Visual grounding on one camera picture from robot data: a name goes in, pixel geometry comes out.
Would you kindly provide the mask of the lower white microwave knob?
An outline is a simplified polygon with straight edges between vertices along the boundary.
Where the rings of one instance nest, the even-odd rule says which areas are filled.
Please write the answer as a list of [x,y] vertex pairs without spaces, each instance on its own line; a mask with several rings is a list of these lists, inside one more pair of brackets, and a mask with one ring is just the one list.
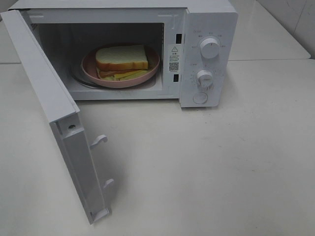
[[213,74],[209,70],[200,70],[196,74],[197,84],[200,88],[208,89],[213,84]]

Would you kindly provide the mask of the round door release button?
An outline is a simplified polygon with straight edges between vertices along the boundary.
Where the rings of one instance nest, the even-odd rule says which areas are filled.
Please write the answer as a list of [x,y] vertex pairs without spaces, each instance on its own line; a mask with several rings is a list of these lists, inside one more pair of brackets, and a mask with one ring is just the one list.
[[196,104],[204,104],[208,100],[208,95],[204,92],[199,92],[193,96],[193,101]]

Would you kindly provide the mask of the white bread sandwich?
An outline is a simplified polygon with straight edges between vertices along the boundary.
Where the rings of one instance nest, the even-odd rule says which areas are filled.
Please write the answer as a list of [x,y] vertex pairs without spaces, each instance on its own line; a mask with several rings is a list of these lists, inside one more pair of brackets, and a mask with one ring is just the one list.
[[95,54],[98,77],[118,81],[149,68],[144,45],[101,48]]

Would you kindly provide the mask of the upper white microwave knob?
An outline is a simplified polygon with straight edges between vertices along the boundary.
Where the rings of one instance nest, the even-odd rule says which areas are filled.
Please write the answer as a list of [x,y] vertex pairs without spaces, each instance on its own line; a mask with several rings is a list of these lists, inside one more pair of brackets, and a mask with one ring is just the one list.
[[219,54],[220,42],[216,37],[208,36],[200,41],[199,49],[203,58],[212,59]]

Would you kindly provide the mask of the white microwave door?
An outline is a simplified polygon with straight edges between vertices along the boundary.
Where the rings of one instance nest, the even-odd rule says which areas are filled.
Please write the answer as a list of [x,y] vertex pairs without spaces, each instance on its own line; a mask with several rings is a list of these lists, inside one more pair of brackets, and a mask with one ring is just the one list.
[[91,154],[108,138],[99,135],[92,143],[87,141],[80,110],[34,36],[27,13],[9,10],[1,17],[48,119],[88,221],[93,224],[110,214],[105,192],[114,180],[99,181]]

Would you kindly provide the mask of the white warning label sticker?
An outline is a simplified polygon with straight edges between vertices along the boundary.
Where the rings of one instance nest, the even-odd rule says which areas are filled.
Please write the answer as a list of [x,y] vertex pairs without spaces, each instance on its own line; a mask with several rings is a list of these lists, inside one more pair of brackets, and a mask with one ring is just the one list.
[[168,70],[171,73],[178,73],[180,71],[180,63],[182,57],[182,45],[181,44],[169,44],[168,45]]

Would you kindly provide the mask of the white microwave oven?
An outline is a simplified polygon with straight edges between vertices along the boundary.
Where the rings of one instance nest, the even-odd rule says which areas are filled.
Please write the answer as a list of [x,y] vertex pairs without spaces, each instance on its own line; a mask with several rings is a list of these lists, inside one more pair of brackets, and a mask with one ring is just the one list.
[[2,13],[40,100],[214,107],[238,14],[227,0],[20,0]]

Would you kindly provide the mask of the pink round plate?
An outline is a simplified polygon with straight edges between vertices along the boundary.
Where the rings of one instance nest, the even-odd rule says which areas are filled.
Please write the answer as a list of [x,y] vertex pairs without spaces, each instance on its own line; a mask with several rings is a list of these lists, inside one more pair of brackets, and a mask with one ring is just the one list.
[[134,87],[141,85],[150,79],[154,78],[160,67],[160,56],[151,47],[145,46],[145,52],[149,63],[149,69],[142,75],[138,75],[129,80],[123,81],[109,81],[103,80],[98,77],[97,66],[95,54],[98,49],[94,49],[89,52],[81,62],[82,72],[85,77],[93,83],[93,85],[98,85],[101,88],[111,88],[111,89],[125,89],[129,87]]

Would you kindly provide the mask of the white microwave knob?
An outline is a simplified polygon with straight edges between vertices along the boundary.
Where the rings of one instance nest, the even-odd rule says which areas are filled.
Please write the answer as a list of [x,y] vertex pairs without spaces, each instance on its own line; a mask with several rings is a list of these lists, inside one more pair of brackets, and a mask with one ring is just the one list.
[[216,37],[208,36],[200,41],[199,49],[203,58],[212,59],[219,54],[220,42]]
[[197,84],[200,88],[208,89],[213,84],[213,74],[209,70],[200,70],[196,74]]

